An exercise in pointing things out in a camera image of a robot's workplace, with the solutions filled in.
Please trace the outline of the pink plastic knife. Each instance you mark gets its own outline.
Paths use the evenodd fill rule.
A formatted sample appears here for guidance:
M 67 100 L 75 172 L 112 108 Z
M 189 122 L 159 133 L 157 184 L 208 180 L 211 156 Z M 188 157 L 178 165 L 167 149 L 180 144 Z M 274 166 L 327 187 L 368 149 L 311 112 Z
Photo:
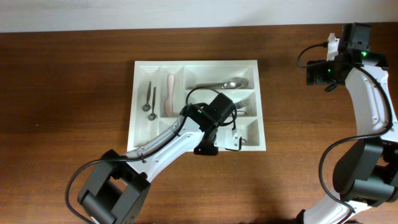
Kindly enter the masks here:
M 173 93 L 174 93 L 175 76 L 169 75 L 167 77 L 167 99 L 165 101 L 165 111 L 168 117 L 172 117 L 173 113 Z

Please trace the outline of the large metal spoon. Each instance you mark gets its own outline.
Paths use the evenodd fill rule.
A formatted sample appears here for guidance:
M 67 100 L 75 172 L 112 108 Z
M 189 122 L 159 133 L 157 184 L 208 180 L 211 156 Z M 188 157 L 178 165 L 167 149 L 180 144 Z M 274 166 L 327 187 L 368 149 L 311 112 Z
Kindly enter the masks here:
M 228 80 L 223 83 L 204 83 L 204 84 L 197 84 L 196 87 L 210 87 L 214 89 L 233 89 L 230 86 L 231 80 Z
M 246 88 L 248 86 L 248 79 L 243 78 L 243 77 L 234 77 L 231 82 L 230 86 L 233 89 L 241 89 L 241 88 Z

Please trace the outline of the dark-handled small metal teaspoon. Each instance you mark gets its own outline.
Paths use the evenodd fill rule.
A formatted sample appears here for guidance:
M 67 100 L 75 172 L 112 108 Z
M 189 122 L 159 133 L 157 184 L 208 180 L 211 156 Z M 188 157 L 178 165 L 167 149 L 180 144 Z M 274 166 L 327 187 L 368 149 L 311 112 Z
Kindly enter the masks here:
M 155 102 L 156 102 L 156 87 L 153 88 L 153 96 L 152 96 L 152 111 L 148 115 L 148 120 L 153 121 L 156 119 L 157 115 L 155 113 Z

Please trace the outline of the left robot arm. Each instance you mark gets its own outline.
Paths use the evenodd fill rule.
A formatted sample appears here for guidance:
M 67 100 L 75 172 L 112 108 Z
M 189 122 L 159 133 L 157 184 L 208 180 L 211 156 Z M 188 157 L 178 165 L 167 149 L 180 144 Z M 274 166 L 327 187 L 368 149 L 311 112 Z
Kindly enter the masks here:
M 119 155 L 109 150 L 78 194 L 88 223 L 133 223 L 147 197 L 153 179 L 187 151 L 215 156 L 218 128 L 235 111 L 235 105 L 219 93 L 210 104 L 189 104 L 166 131 L 145 145 Z

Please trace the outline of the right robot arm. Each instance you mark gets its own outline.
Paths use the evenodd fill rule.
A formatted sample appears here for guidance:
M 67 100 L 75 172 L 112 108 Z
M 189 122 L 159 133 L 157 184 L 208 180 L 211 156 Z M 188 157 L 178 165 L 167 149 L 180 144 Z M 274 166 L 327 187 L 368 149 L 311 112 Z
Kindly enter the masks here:
M 359 212 L 397 201 L 397 116 L 389 95 L 384 54 L 371 51 L 368 24 L 345 24 L 341 36 L 321 44 L 327 58 L 312 60 L 308 85 L 330 92 L 345 86 L 351 97 L 357 134 L 328 146 L 318 165 L 326 195 L 302 210 L 296 223 L 346 223 Z

